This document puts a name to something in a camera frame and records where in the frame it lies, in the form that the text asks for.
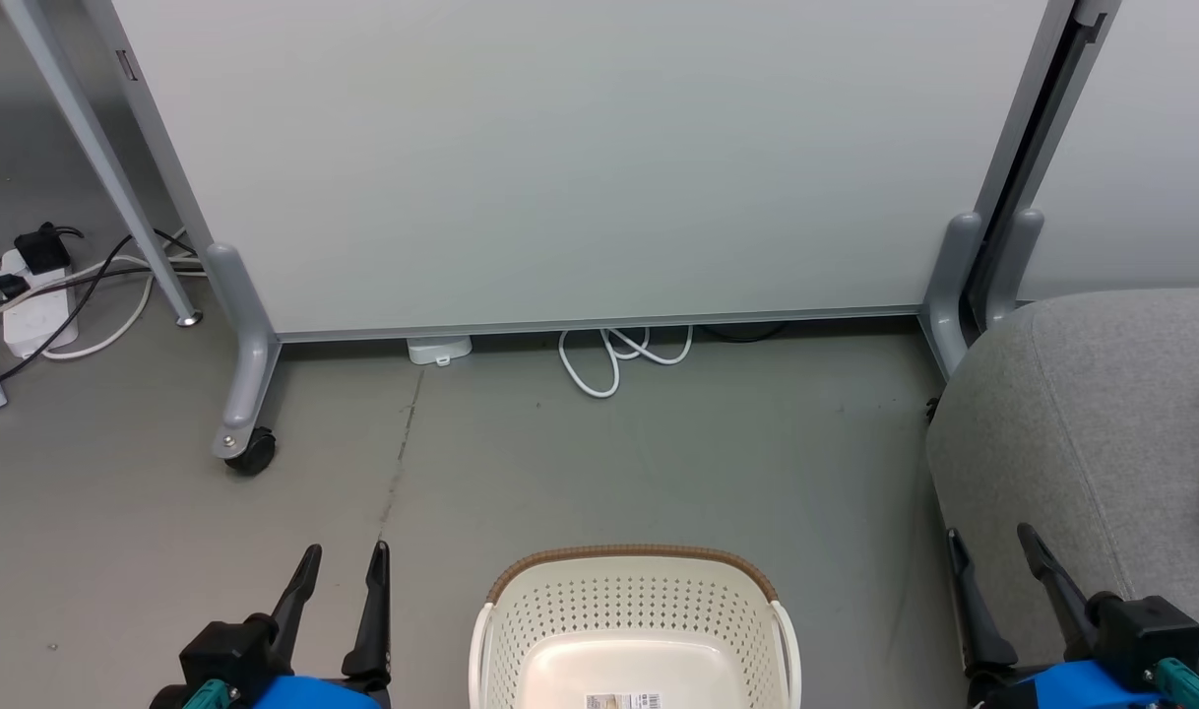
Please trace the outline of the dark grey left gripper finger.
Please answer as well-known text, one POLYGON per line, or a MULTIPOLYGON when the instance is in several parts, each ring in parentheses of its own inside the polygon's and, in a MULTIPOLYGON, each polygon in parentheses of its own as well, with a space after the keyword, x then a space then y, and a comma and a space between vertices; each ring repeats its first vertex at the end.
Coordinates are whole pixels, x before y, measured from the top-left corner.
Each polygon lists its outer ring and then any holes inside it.
POLYGON ((391 681, 391 551, 378 542, 364 576, 366 596, 344 677, 353 681, 391 681))
POLYGON ((323 561, 321 545, 311 545, 301 559, 296 570, 290 575, 281 599, 272 611, 275 632, 271 641, 273 663, 277 669, 290 672, 293 669, 293 651, 296 647, 299 627, 305 606, 315 591, 317 579, 323 561))

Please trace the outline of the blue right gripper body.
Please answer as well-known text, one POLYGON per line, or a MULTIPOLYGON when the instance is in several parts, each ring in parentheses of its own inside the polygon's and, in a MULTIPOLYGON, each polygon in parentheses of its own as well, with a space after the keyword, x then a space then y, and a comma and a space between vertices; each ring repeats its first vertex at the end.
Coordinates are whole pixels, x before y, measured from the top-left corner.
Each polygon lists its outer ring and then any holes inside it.
POLYGON ((1092 661, 1058 663, 974 701, 975 708, 1157 708, 1163 703, 1161 693, 1131 691, 1092 661))

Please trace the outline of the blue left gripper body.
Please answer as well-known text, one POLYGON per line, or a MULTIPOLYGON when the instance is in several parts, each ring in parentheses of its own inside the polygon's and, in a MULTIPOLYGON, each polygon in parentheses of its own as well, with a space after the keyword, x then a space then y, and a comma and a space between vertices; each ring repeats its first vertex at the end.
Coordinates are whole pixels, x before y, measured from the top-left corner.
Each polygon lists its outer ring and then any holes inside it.
POLYGON ((388 708, 388 689, 379 680, 275 677, 248 708, 388 708))

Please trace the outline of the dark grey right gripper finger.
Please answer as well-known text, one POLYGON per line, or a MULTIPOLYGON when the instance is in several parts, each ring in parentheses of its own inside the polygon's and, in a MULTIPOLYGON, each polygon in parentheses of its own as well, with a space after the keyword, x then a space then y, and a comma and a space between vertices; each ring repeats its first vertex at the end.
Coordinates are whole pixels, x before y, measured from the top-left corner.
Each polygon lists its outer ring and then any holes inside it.
POLYGON ((1046 599, 1054 611, 1064 645, 1095 645, 1098 641, 1098 629, 1091 624, 1087 615, 1085 594, 1077 587, 1067 570, 1064 570, 1058 557, 1046 546, 1044 539, 1034 525, 1018 524, 1017 536, 1029 571, 1046 590, 1046 599))
POLYGON ((947 530, 947 555, 964 674, 1010 672, 1019 661, 1018 654, 1012 643, 1004 639, 987 608, 975 579, 974 558, 958 529, 947 530))

